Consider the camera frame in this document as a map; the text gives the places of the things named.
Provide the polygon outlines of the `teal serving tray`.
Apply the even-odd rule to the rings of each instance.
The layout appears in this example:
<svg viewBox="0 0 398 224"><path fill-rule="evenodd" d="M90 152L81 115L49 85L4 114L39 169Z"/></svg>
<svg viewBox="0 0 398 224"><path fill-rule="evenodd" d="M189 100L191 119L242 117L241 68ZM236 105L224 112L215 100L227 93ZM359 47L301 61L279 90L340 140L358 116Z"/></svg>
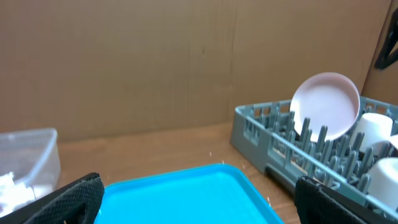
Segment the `teal serving tray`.
<svg viewBox="0 0 398 224"><path fill-rule="evenodd" d="M113 183L95 223L279 224L281 219L236 167L212 164Z"/></svg>

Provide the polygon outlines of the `white napkin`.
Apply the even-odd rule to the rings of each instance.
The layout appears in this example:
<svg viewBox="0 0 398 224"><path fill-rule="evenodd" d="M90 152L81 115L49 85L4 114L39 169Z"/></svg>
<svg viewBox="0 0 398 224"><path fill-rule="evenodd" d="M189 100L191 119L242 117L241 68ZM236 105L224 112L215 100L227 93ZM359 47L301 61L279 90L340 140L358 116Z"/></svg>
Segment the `white napkin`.
<svg viewBox="0 0 398 224"><path fill-rule="evenodd" d="M16 184L13 178L13 172L1 176L1 217L53 192L52 185L27 186Z"/></svg>

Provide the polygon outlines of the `pink round plate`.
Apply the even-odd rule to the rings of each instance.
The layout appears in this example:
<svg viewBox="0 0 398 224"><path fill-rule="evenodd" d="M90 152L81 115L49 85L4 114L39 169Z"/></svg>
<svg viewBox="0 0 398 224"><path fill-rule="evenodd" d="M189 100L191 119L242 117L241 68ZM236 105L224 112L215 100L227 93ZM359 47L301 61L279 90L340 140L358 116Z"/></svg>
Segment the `pink round plate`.
<svg viewBox="0 0 398 224"><path fill-rule="evenodd" d="M290 102L294 112L294 129L304 130L304 121L310 120L310 140L317 142L322 126L327 127L325 140L344 135L355 123L360 111L360 95L356 85L346 76L335 72L319 73L305 80Z"/></svg>

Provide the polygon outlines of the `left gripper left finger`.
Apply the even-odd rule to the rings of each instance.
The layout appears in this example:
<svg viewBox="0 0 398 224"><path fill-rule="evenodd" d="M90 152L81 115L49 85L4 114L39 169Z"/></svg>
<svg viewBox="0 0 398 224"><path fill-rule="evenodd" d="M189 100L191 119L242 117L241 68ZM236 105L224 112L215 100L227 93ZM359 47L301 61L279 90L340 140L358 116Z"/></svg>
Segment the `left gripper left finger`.
<svg viewBox="0 0 398 224"><path fill-rule="evenodd" d="M98 173L89 173L1 218L1 224L93 224L104 195Z"/></svg>

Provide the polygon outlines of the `white bowl with food scraps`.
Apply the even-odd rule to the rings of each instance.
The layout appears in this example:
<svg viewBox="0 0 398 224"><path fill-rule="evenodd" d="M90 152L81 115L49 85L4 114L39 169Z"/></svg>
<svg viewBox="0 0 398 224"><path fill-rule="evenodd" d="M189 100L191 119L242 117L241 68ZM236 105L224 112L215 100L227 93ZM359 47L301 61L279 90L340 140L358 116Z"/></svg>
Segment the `white bowl with food scraps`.
<svg viewBox="0 0 398 224"><path fill-rule="evenodd" d="M397 209L397 158L388 157L378 160L369 170L371 183L368 194L391 208Z"/></svg>

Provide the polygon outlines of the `white plastic cup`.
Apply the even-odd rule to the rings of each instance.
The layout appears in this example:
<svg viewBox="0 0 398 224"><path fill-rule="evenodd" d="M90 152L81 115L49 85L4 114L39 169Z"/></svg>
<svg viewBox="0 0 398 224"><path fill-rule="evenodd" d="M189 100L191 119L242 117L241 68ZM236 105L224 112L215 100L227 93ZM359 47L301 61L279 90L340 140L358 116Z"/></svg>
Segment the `white plastic cup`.
<svg viewBox="0 0 398 224"><path fill-rule="evenodd" d="M359 119L351 135L350 145L352 149L359 152L366 152L366 149L373 147L374 154L379 154L382 145L387 143L392 131L393 120L379 113L364 113ZM364 133L362 142L355 145L358 133Z"/></svg>

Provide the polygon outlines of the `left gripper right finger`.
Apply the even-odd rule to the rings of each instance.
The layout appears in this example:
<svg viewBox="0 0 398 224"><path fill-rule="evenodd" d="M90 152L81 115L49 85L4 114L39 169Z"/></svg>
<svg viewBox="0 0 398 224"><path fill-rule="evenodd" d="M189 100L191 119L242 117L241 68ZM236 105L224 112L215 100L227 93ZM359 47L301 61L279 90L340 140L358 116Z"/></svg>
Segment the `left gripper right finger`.
<svg viewBox="0 0 398 224"><path fill-rule="evenodd" d="M301 224L396 224L331 188L301 176L295 184L294 204Z"/></svg>

